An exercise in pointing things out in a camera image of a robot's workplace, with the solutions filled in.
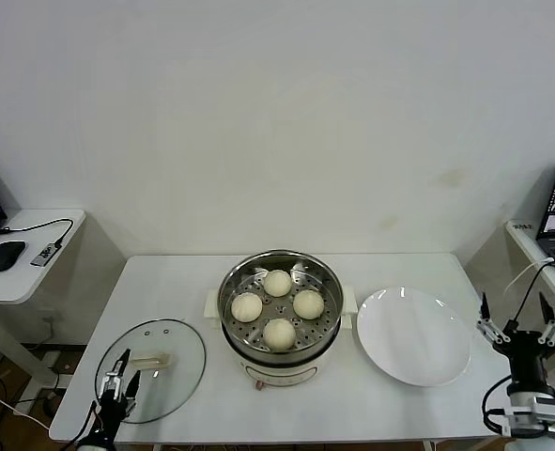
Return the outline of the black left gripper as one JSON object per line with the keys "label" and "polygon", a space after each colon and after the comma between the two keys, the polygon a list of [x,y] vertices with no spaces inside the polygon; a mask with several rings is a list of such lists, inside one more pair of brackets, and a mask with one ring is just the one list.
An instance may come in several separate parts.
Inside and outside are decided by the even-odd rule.
{"label": "black left gripper", "polygon": [[131,350],[126,349],[103,377],[103,394],[100,398],[99,418],[103,430],[118,430],[121,422],[127,418],[134,407],[141,378],[141,371],[136,370],[127,385],[125,394],[115,398],[115,391],[122,383],[122,378],[130,360]]}

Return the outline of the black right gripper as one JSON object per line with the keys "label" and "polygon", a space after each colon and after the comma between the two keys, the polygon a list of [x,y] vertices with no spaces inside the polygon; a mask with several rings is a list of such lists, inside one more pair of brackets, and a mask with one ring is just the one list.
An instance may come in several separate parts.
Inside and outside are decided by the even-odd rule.
{"label": "black right gripper", "polygon": [[539,293],[545,329],[512,332],[512,320],[500,328],[491,318],[486,294],[482,293],[476,328],[496,352],[508,359],[511,383],[507,391],[553,391],[547,383],[544,360],[555,352],[555,313],[542,292]]}

